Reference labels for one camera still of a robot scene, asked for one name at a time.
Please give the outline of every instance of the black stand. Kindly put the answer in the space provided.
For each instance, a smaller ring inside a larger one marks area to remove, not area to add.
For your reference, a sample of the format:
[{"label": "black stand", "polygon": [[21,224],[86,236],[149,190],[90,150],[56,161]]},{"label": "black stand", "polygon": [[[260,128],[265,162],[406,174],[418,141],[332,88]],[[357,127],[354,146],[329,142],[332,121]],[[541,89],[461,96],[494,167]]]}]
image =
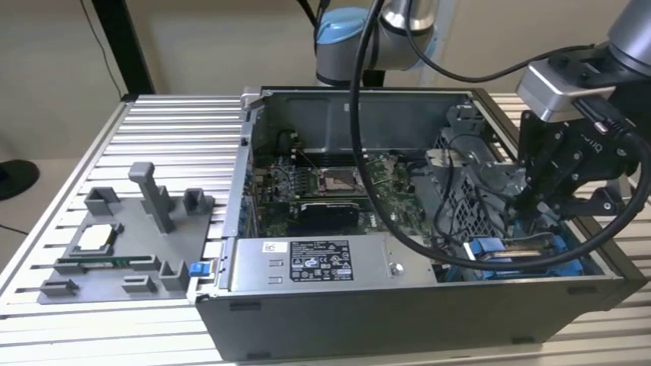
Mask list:
[{"label": "black stand", "polygon": [[36,164],[26,160],[0,163],[0,201],[25,192],[38,180]]}]

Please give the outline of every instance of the beige wall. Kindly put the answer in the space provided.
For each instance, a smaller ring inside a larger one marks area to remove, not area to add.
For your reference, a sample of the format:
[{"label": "beige wall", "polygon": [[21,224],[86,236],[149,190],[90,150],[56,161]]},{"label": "beige wall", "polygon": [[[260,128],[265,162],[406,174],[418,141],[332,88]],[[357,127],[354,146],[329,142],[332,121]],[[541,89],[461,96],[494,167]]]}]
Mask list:
[{"label": "beige wall", "polygon": [[[627,0],[441,0],[456,4],[440,64],[457,74],[490,74],[553,48],[599,43]],[[476,84],[512,92],[516,72]],[[440,75],[436,86],[464,85]]]},{"label": "beige wall", "polygon": [[[369,2],[334,0],[332,7]],[[603,40],[625,0],[441,2],[454,5],[442,64],[480,75],[552,47]],[[310,26],[294,0],[126,3],[158,92],[237,94],[244,85],[312,85]],[[0,0],[0,9],[0,159],[81,156],[117,96],[78,1]],[[117,72],[110,54],[109,61]],[[417,81],[418,72],[388,73],[388,85]],[[117,82],[122,87],[118,74]],[[488,87],[508,92],[514,84],[512,76]]]},{"label": "beige wall", "polygon": [[[368,4],[334,0],[330,8]],[[128,5],[157,91],[234,94],[245,85],[313,85],[310,24],[294,0]],[[417,83],[417,72],[389,74],[389,85]]]},{"label": "beige wall", "polygon": [[0,159],[81,156],[117,92],[78,2],[0,0],[0,9]]}]

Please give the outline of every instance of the circuit board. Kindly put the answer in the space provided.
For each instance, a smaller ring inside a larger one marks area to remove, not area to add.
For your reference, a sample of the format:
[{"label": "circuit board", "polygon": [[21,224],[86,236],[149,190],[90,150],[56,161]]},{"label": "circuit board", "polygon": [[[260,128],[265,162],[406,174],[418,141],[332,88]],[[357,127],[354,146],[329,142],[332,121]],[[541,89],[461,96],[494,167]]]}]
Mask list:
[{"label": "circuit board", "polygon": [[[413,193],[405,164],[386,153],[368,155],[365,161],[392,220],[404,233],[428,241],[430,223]],[[266,167],[256,169],[254,174],[258,237],[361,235],[388,231],[372,210],[353,166],[297,167],[290,159],[280,157]],[[306,209],[316,213],[314,225],[309,226],[301,218]],[[353,214],[341,213],[345,224],[328,225],[334,209],[354,211]]]}]

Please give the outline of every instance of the gray plastic bracket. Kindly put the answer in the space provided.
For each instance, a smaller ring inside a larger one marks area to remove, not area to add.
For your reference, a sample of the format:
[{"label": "gray plastic bracket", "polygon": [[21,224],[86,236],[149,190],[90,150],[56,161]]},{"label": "gray plastic bracket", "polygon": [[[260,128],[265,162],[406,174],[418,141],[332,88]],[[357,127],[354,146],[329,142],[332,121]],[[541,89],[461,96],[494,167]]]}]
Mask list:
[{"label": "gray plastic bracket", "polygon": [[120,199],[110,187],[94,187],[84,199],[85,207],[93,216],[113,216],[109,204],[118,201]]},{"label": "gray plastic bracket", "polygon": [[78,290],[78,286],[72,280],[44,281],[38,290],[46,297],[74,296],[74,291]]},{"label": "gray plastic bracket", "polygon": [[54,263],[52,268],[60,275],[81,275],[85,273],[85,268],[81,267],[80,263]]},{"label": "gray plastic bracket", "polygon": [[129,169],[129,179],[140,186],[142,192],[145,212],[153,216],[153,221],[161,233],[173,230],[173,221],[169,218],[169,194],[166,189],[158,190],[153,180],[153,164],[150,162],[134,162]]},{"label": "gray plastic bracket", "polygon": [[142,276],[124,276],[121,279],[121,288],[129,294],[141,292],[156,292],[156,284],[152,278]]},{"label": "gray plastic bracket", "polygon": [[209,206],[201,188],[189,188],[182,194],[182,206],[185,207],[186,216],[202,215],[208,213]]},{"label": "gray plastic bracket", "polygon": [[152,258],[144,261],[130,261],[129,267],[133,271],[157,271],[160,269],[158,257],[152,255]]},{"label": "gray plastic bracket", "polygon": [[190,283],[190,276],[186,273],[185,261],[178,263],[176,271],[172,271],[169,263],[164,261],[162,266],[160,267],[158,279],[160,282],[162,282],[166,291],[186,291],[188,284]]}]

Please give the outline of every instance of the black pole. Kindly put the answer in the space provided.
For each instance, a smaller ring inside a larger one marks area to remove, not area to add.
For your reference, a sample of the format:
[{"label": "black pole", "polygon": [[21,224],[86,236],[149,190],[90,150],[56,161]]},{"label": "black pole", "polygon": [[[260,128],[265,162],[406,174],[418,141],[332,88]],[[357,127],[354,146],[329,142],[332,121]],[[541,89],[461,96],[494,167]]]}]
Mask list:
[{"label": "black pole", "polygon": [[128,94],[154,94],[125,0],[92,0]]}]

